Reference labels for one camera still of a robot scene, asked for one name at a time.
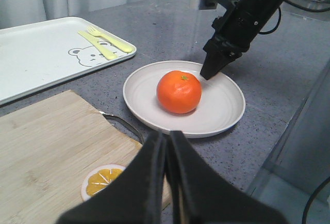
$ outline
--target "orange slice coaster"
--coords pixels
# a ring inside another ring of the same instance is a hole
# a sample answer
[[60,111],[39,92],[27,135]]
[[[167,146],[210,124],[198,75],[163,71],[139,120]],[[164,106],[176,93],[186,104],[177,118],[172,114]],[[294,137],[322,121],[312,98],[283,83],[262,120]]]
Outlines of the orange slice coaster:
[[81,197],[84,201],[87,201],[92,196],[103,190],[109,184],[111,184],[126,167],[109,164],[103,165],[92,170],[84,179],[81,186]]

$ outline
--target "mandarin orange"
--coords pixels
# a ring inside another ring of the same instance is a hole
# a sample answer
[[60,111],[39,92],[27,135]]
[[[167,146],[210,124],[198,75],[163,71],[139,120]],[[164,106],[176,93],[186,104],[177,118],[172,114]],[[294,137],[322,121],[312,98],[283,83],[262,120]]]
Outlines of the mandarin orange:
[[157,99],[169,112],[185,114],[201,100],[202,86],[191,73],[174,70],[165,74],[157,85]]

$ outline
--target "ceramic plate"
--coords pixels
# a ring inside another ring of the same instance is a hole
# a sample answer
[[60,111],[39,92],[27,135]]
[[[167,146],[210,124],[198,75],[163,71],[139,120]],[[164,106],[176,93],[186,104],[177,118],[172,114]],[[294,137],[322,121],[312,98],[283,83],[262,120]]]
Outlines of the ceramic plate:
[[[223,73],[208,81],[200,76],[202,65],[190,61],[161,61],[133,72],[125,81],[124,100],[130,111],[154,130],[169,134],[181,130],[187,138],[203,138],[219,134],[235,125],[245,111],[245,98],[237,84]],[[187,114],[172,114],[158,103],[156,88],[169,71],[194,74],[203,92],[197,108]]]

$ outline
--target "white tray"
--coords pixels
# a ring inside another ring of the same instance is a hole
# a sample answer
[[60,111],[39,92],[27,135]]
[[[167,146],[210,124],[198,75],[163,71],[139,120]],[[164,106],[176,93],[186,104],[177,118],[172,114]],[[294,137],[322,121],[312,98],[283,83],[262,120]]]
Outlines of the white tray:
[[107,42],[104,46],[118,58],[99,56],[77,33],[89,25],[93,24],[68,17],[0,30],[0,105],[135,55],[132,44],[134,50],[124,53]]

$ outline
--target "plate rim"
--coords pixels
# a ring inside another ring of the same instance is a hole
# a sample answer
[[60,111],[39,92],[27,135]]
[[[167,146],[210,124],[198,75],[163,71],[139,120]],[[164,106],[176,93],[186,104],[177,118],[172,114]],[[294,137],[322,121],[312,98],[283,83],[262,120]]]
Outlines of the plate rim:
[[[184,60],[164,60],[164,61],[157,61],[157,62],[153,62],[153,63],[147,64],[147,65],[144,65],[144,66],[136,69],[135,71],[133,71],[128,76],[128,78],[125,80],[124,85],[123,85],[123,97],[124,97],[124,101],[126,103],[126,106],[128,107],[128,109],[132,112],[132,114],[139,121],[141,121],[142,123],[144,123],[146,126],[150,127],[151,129],[161,130],[164,134],[169,134],[169,132],[172,131],[172,130],[167,129],[167,128],[163,127],[163,126],[155,125],[152,122],[147,122],[143,118],[141,118],[140,115],[138,113],[136,113],[136,111],[134,110],[134,108],[132,108],[132,106],[130,105],[130,103],[129,103],[128,99],[127,99],[127,96],[126,96],[127,84],[129,82],[129,80],[137,72],[139,72],[141,70],[144,70],[145,68],[151,67],[151,66],[156,65],[156,64],[161,64],[161,63],[187,63],[187,64],[193,64],[193,65],[199,66],[199,67],[202,66],[201,63],[194,62],[194,61],[184,61]],[[244,93],[242,92],[242,90],[240,89],[240,87],[236,84],[236,82],[233,81],[229,76],[227,76],[226,74],[224,74],[222,72],[219,72],[218,74],[222,74],[223,76],[225,76],[227,78],[227,80],[229,80],[235,86],[236,90],[238,90],[238,92],[240,93],[240,96],[241,96],[242,102],[243,102],[242,111],[238,115],[238,117],[231,124],[229,124],[227,126],[223,126],[221,129],[217,129],[217,130],[215,130],[213,132],[210,132],[210,131],[209,132],[185,132],[185,131],[182,131],[186,138],[205,138],[205,137],[210,137],[210,136],[213,136],[213,135],[217,135],[219,133],[223,133],[226,130],[230,129],[231,127],[235,126],[238,123],[238,121],[242,118],[242,116],[244,115],[245,108],[246,108],[246,101],[245,101]]]

